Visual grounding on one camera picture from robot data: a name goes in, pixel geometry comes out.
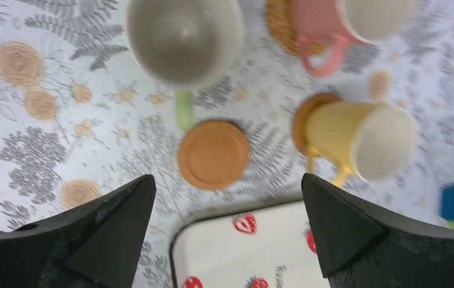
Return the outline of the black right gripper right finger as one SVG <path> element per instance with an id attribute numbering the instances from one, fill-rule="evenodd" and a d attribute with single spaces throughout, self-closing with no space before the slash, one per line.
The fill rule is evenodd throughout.
<path id="1" fill-rule="evenodd" d="M 454 230 L 375 205 L 311 173 L 301 190 L 331 287 L 454 287 Z"/>

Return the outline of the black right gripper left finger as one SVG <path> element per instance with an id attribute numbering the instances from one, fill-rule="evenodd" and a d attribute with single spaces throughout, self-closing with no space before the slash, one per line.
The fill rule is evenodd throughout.
<path id="1" fill-rule="evenodd" d="M 131 287 L 156 198 L 142 175 L 95 200 L 0 232 L 0 287 Z"/>

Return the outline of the yellow handled mug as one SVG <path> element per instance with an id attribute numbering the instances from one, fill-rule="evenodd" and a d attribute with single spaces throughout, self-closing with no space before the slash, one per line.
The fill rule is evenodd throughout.
<path id="1" fill-rule="evenodd" d="M 307 171 L 323 158 L 336 168 L 330 183 L 342 187 L 351 175 L 366 182 L 395 176 L 410 162 L 418 125 L 398 106 L 338 101 L 314 109 L 304 132 Z"/>

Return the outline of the light wooden coaster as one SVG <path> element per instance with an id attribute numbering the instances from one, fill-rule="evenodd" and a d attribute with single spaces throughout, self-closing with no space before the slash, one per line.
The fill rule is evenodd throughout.
<path id="1" fill-rule="evenodd" d="M 310 114 L 321 105 L 338 101 L 342 101 L 339 96 L 323 92 L 311 95 L 297 109 L 292 122 L 291 132 L 294 146 L 300 153 L 303 155 L 307 154 L 309 141 L 306 138 L 306 122 Z"/>
<path id="2" fill-rule="evenodd" d="M 177 161 L 190 185 L 201 190 L 221 190 L 241 178 L 249 157 L 249 141 L 239 126 L 211 120 L 186 133 Z"/>

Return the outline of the light green ceramic mug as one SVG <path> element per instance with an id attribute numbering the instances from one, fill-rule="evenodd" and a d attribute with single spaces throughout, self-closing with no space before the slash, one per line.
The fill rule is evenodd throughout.
<path id="1" fill-rule="evenodd" d="M 130 1 L 126 37 L 134 59 L 174 92 L 178 128 L 193 127 L 193 93 L 217 83 L 239 57 L 238 1 Z"/>

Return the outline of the pink handled mug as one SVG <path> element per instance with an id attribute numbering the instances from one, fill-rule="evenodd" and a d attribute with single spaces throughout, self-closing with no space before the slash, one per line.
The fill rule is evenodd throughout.
<path id="1" fill-rule="evenodd" d="M 377 44 L 396 34 L 415 9 L 406 0 L 295 0 L 289 15 L 304 69 L 314 77 L 331 75 L 350 45 Z M 322 66 L 309 61 L 311 43 L 329 44 L 331 57 Z"/>

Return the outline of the woven rattan coaster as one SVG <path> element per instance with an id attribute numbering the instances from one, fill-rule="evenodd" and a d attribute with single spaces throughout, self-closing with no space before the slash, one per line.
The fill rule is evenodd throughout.
<path id="1" fill-rule="evenodd" d="M 266 1 L 266 23 L 270 35 L 288 53 L 298 56 L 299 47 L 290 19 L 289 0 Z"/>

